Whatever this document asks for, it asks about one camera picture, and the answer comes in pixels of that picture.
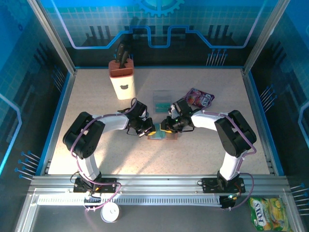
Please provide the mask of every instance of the snack bag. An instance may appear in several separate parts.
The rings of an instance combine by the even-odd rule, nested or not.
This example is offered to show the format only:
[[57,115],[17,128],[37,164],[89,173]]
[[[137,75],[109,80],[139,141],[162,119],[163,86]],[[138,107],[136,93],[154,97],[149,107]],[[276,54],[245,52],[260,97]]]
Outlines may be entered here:
[[211,102],[214,99],[214,95],[200,91],[196,88],[192,88],[184,96],[184,98],[188,104],[195,105],[198,108],[204,108],[211,106]]
[[293,232],[282,199],[251,197],[248,203],[251,209],[251,221],[258,231]]

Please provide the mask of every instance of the glass enclosure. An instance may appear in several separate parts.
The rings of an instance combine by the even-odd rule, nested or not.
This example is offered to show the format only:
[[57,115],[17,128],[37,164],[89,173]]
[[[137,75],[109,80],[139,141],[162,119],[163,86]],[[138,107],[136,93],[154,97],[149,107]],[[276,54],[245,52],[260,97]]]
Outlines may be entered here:
[[[242,68],[277,1],[37,2],[79,68],[107,67],[120,42],[136,66]],[[291,186],[309,185],[307,9],[290,1],[250,73]],[[13,231],[69,75],[27,1],[0,0],[0,30],[0,228]]]
[[[27,1],[0,0],[0,31],[0,228],[4,232],[15,229],[67,70]],[[37,157],[27,158],[28,151]]]
[[284,174],[292,187],[301,182],[309,185],[308,9],[306,0],[290,1],[252,68]]
[[121,41],[135,65],[243,66],[276,0],[42,0],[75,66],[107,66]]

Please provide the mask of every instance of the green snack package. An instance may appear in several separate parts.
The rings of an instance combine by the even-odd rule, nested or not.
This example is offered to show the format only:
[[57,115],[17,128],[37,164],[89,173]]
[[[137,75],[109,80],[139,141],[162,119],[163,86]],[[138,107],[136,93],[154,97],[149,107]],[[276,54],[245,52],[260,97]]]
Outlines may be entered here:
[[248,203],[251,209],[251,221],[258,231],[293,232],[282,199],[251,197]]

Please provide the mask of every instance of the knife block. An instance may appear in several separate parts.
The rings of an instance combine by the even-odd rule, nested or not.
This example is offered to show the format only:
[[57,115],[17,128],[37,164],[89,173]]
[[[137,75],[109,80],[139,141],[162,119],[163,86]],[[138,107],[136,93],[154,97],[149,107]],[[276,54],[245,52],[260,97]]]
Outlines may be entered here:
[[123,69],[119,68],[120,63],[116,63],[115,60],[108,64],[112,86],[119,100],[136,97],[133,60],[127,59],[126,61],[127,63]]

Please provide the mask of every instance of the aluminum frame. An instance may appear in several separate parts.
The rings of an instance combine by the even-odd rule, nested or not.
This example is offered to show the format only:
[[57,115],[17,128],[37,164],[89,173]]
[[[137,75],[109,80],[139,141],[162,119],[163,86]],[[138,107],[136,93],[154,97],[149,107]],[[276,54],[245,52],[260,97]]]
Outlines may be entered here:
[[71,60],[64,44],[60,40],[60,37],[58,36],[49,18],[46,17],[46,12],[44,8],[42,7],[41,3],[36,0],[27,0],[27,1],[30,7],[33,9],[34,14],[36,15],[37,19],[41,23],[44,31],[46,32],[48,38],[52,42],[54,48],[56,49],[64,65],[68,69],[69,73],[71,75],[74,75],[75,66],[73,64],[73,61]]
[[[288,5],[290,0],[279,0],[274,8],[270,18],[268,19],[262,33],[257,40],[256,45],[254,46],[252,52],[250,53],[248,60],[244,66],[244,83],[248,92],[248,97],[250,100],[250,104],[253,108],[253,112],[259,112],[256,99],[252,92],[252,85],[250,80],[248,79],[248,73],[262,51],[264,45],[266,44],[272,30],[275,28],[278,23],[280,17],[284,13],[286,6]],[[48,37],[52,41],[56,51],[60,55],[64,64],[66,65],[68,71],[72,74],[75,74],[74,64],[69,57],[63,43],[59,39],[56,31],[53,29],[53,26],[49,19],[46,17],[46,13],[40,7],[40,4],[36,2],[36,0],[28,0],[28,3],[32,7],[35,15],[39,19],[42,24],[45,32]],[[66,105],[68,104],[70,96],[70,87],[67,88],[66,97],[60,109],[60,115],[64,115]],[[257,122],[262,123],[261,117],[259,113],[255,114],[257,117],[255,120]],[[55,138],[58,136],[58,130],[61,127],[61,117],[58,117],[55,131],[53,133],[53,137],[50,143],[50,148],[48,150],[48,155],[52,157],[53,153],[53,144],[55,143]],[[273,155],[271,149],[269,147],[269,141],[267,140],[267,134],[265,129],[259,129],[260,135],[264,138],[262,140],[264,152],[266,157],[271,162],[271,167],[274,171],[274,174],[278,174],[278,169],[273,160]],[[202,187],[197,185],[197,181],[201,178],[205,177],[216,177],[215,175],[106,175],[105,177],[113,177],[117,178],[119,182],[123,185],[121,191],[119,193],[119,197],[129,197],[129,196],[169,196],[170,198],[177,197],[216,197],[219,195],[227,195],[227,194],[204,194],[202,193]],[[251,178],[248,176],[242,176],[244,178],[244,182],[247,188],[246,193],[243,195],[247,195],[249,189],[251,188]],[[276,175],[253,175],[255,187],[253,189],[253,196],[264,196],[264,197],[273,197],[279,196],[283,199],[286,204],[286,209],[288,213],[288,217],[292,228],[295,232],[304,232],[304,226],[300,219],[300,215],[297,211],[296,204],[294,202],[293,196],[291,194],[291,190],[289,188],[289,184],[287,178],[285,176],[276,176]],[[40,201],[41,196],[53,196],[61,199],[62,196],[76,197],[77,193],[73,193],[73,184],[70,182],[70,176],[68,175],[50,175],[50,176],[35,176],[30,184],[29,191],[26,196],[26,200],[23,205],[22,212],[20,214],[20,218],[17,223],[17,227],[15,229],[16,232],[29,232],[31,230],[32,223],[36,217],[38,202]],[[54,205],[60,204],[59,201],[55,201]]]
[[278,0],[275,8],[271,12],[259,38],[257,39],[249,57],[244,65],[244,73],[249,74],[251,68],[253,67],[255,61],[259,57],[261,51],[263,50],[266,42],[274,31],[276,25],[278,24],[281,16],[283,15],[286,7],[288,6],[290,0]]
[[283,173],[283,171],[281,170],[280,173],[278,171],[278,167],[274,159],[274,153],[270,145],[270,140],[272,138],[270,138],[266,132],[266,128],[265,128],[266,125],[263,122],[261,111],[259,110],[258,103],[257,103],[258,99],[256,99],[256,97],[254,96],[253,85],[249,79],[248,74],[245,74],[244,71],[241,71],[241,74],[242,74],[243,82],[245,84],[245,88],[247,90],[249,103],[250,103],[250,106],[253,112],[253,117],[255,119],[256,125],[259,125],[257,126],[257,131],[260,135],[261,144],[262,144],[262,148],[263,148],[263,151],[266,157],[266,161],[267,161],[267,164],[270,163],[270,165],[268,165],[269,172],[272,173],[273,171],[275,175],[279,175],[280,173]]
[[54,116],[54,117],[56,117],[56,123],[55,123],[55,127],[54,127],[54,130],[53,130],[53,133],[52,133],[50,143],[49,143],[48,149],[46,151],[45,157],[42,157],[42,159],[44,159],[43,164],[42,164],[42,169],[41,169],[41,171],[38,170],[40,175],[45,174],[45,172],[48,168],[49,159],[51,157],[53,157],[53,154],[54,154],[54,151],[55,151],[55,148],[56,148],[56,144],[57,144],[57,139],[58,139],[58,136],[59,136],[59,133],[60,133],[61,125],[62,125],[62,122],[63,122],[63,119],[64,119],[64,115],[66,113],[66,109],[67,109],[67,106],[69,104],[70,96],[71,96],[73,85],[74,85],[74,82],[75,82],[75,77],[76,77],[76,74],[70,75],[66,89],[62,90],[62,91],[65,91],[65,93],[64,93],[64,96],[63,96],[63,99],[62,99],[62,103],[61,103],[61,107],[59,109],[58,115]]
[[[215,199],[219,195],[227,195],[205,194],[202,192],[202,187],[197,185],[197,181],[201,178],[214,178],[216,175],[104,175],[104,177],[117,178],[122,184],[118,198],[130,196],[149,196],[150,198],[165,196],[169,199],[177,199],[185,196],[186,199],[194,199],[196,197]],[[247,175],[242,175],[241,177],[244,178],[246,185],[247,191],[243,194],[246,196],[252,186],[251,178]],[[285,176],[267,174],[253,175],[253,177],[255,187],[252,195],[281,197],[287,206],[286,210],[293,230],[295,232],[304,232],[305,229],[298,214],[287,178]],[[30,231],[38,205],[72,205],[72,203],[66,202],[66,199],[79,199],[80,197],[82,199],[85,197],[83,194],[73,193],[72,191],[73,183],[70,182],[69,175],[35,176],[30,184],[15,231]],[[44,203],[40,198],[49,200]],[[74,205],[82,205],[82,202],[75,203]]]

